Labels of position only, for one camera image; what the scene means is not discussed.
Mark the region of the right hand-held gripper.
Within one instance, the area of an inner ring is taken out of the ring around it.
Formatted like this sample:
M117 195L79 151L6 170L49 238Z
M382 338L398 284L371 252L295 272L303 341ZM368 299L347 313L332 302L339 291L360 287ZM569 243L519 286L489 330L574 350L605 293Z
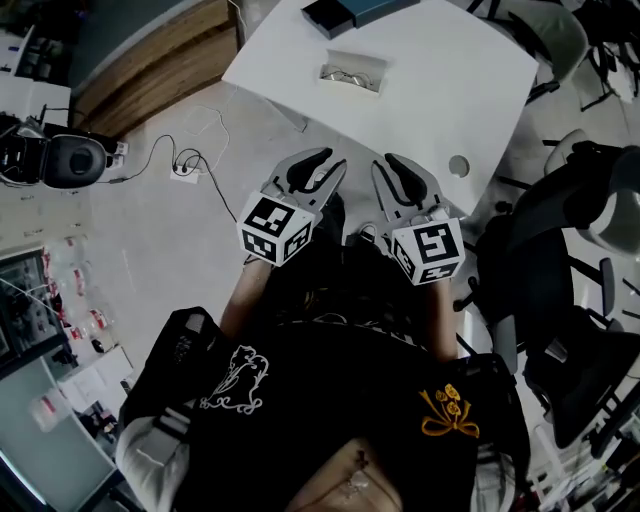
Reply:
M399 179L399 194L386 169L377 160L371 164L376 196L385 215L385 241L394 260L414 286L454 277L465 261L460 221L441 203L437 179L415 161L395 153L384 159ZM400 204L418 209L400 209Z

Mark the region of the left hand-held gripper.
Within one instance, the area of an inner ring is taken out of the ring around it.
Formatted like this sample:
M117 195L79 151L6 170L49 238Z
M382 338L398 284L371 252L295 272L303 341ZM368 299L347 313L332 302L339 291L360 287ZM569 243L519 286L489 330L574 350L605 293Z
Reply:
M242 250L281 267L309 243L318 212L346 174L347 162L343 159L304 190L314 171L332 154L329 147L312 148L276 165L271 181L251 193L240 214L237 232Z

